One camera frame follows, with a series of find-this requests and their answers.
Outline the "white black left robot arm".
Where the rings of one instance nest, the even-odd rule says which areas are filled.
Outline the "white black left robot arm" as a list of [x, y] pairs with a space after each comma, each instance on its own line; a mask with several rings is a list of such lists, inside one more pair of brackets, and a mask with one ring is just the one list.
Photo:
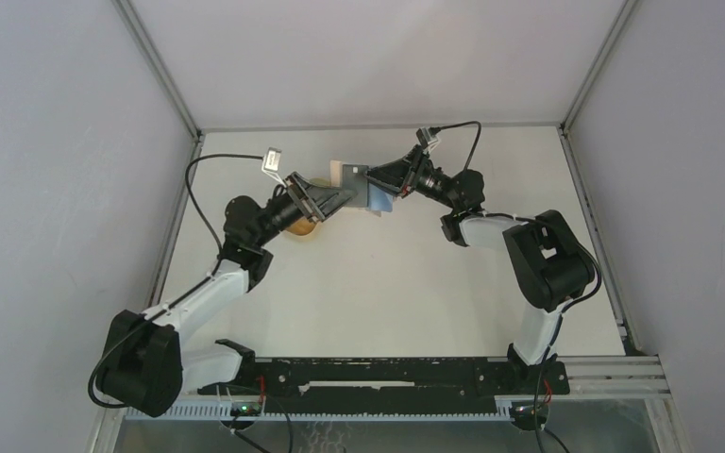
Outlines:
[[216, 341], [201, 350], [185, 345], [215, 314], [250, 293], [273, 260], [266, 245], [299, 220], [326, 221], [356, 196], [353, 189], [313, 184], [293, 172], [261, 206], [242, 195], [225, 208], [224, 241], [215, 264], [176, 299], [142, 312], [123, 310], [111, 321], [104, 351], [89, 377], [93, 403], [130, 407], [158, 417], [181, 394], [223, 382], [236, 394], [256, 384], [256, 366], [239, 347]]

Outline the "dark credit card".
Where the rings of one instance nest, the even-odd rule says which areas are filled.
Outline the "dark credit card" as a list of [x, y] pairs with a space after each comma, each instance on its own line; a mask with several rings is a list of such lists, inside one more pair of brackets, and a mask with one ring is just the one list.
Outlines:
[[365, 176], [367, 165], [344, 163], [341, 166], [341, 187], [354, 192], [354, 196], [345, 204], [350, 209], [367, 209], [369, 203], [368, 179]]

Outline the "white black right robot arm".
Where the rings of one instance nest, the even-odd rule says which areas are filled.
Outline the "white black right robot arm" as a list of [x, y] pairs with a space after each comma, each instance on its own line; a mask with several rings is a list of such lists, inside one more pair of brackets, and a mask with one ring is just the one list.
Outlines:
[[463, 169], [446, 175], [429, 151], [415, 146], [406, 156], [371, 167], [374, 186], [398, 198], [420, 193], [450, 209], [440, 220], [446, 239], [463, 247], [504, 246], [518, 287], [527, 300], [521, 327], [508, 349], [508, 379], [521, 393], [533, 392], [546, 377], [565, 314], [593, 297], [603, 283], [596, 258], [580, 243], [564, 216], [546, 210], [535, 217], [488, 212], [483, 175]]

